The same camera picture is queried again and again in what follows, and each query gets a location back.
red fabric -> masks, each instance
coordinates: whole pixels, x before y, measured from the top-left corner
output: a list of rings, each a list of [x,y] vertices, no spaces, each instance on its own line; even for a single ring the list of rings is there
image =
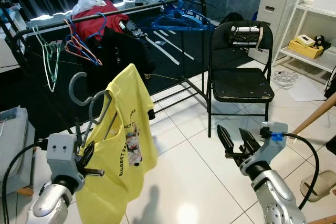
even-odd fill
[[[111,1],[105,0],[106,5],[105,6],[94,6],[91,10],[85,10],[84,12],[76,14],[73,18],[81,18],[86,17],[90,15],[94,15],[96,13],[107,13],[107,12],[113,12],[115,10],[118,10]],[[112,28],[114,31],[117,31],[119,33],[122,33],[122,29],[119,26],[119,22],[122,21],[128,21],[130,18],[127,15],[124,14],[116,14],[112,16],[106,17],[107,22],[106,26]],[[80,37],[81,40],[85,40],[87,37],[89,37],[91,34],[94,34],[98,32],[99,28],[103,25],[104,19],[103,18],[96,18],[91,19],[79,23],[75,23],[76,33]],[[95,38],[97,40],[100,40],[101,38],[96,35]]]

gray hanger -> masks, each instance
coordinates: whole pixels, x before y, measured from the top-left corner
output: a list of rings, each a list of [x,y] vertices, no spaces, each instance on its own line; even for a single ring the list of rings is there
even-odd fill
[[[111,95],[109,94],[109,92],[107,90],[102,90],[102,91],[99,91],[96,95],[94,95],[94,97],[88,97],[85,101],[80,101],[78,98],[75,97],[75,94],[73,93],[74,91],[74,84],[76,82],[76,80],[79,78],[79,77],[86,77],[87,74],[85,72],[79,72],[77,74],[75,74],[71,80],[70,80],[70,84],[69,84],[69,95],[70,95],[70,98],[73,100],[74,103],[78,104],[79,106],[85,106],[87,104],[90,103],[90,107],[89,107],[89,125],[85,131],[85,135],[84,135],[84,138],[83,138],[83,141],[81,143],[81,146],[82,147],[85,147],[85,143],[86,143],[86,140],[88,138],[88,135],[89,135],[89,132],[90,132],[90,129],[91,129],[91,126],[92,126],[92,123],[95,123],[96,125],[100,124],[101,121],[103,120],[106,112],[107,112],[107,109],[109,108],[110,104],[111,104],[111,101],[112,101],[112,97]],[[108,103],[107,103],[107,106],[106,108],[104,109],[103,113],[102,113],[102,116],[99,117],[98,121],[96,119],[93,118],[93,115],[92,115],[92,110],[93,110],[93,106],[96,102],[96,100],[101,96],[101,95],[106,95],[106,97],[108,98]],[[112,127],[112,124],[114,123],[115,119],[117,117],[117,113],[114,115],[113,119],[112,119],[112,122],[110,123],[109,125],[109,128],[108,128],[108,131],[106,132],[105,136],[104,136],[104,140],[105,138],[107,137],[108,135],[108,132],[110,131],[111,127]]]

chair seat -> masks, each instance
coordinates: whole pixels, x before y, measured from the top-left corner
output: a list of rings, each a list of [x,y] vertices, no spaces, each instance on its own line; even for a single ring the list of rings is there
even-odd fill
[[[213,70],[214,98],[220,102],[268,103],[274,98],[263,72],[258,68]]]

chair backrest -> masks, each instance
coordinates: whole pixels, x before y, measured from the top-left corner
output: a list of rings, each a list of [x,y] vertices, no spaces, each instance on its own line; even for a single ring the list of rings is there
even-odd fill
[[[236,22],[225,22],[219,25],[211,35],[210,40],[210,66],[212,68],[212,54],[214,51],[227,49],[227,48],[255,48],[256,43],[249,43],[245,45],[234,45],[234,32],[232,31],[232,27],[236,29],[238,27],[257,27],[262,31],[262,39],[258,43],[259,49],[268,49],[268,62],[264,68],[264,73],[267,71],[267,79],[270,80],[270,69],[271,69],[271,61],[272,61],[272,48],[273,48],[273,34],[269,26],[265,22],[260,21],[236,21]]]

black folding chair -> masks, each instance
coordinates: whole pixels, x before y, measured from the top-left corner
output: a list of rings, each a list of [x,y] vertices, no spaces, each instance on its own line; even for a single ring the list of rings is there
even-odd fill
[[[208,67],[208,137],[211,137],[212,115],[265,116],[274,92],[270,87],[273,35],[268,25],[259,21],[226,22],[218,26],[211,36]],[[268,49],[268,62],[259,68],[227,68],[223,57],[229,58],[239,48]],[[265,103],[265,114],[225,114],[211,112],[212,90],[220,102]]]

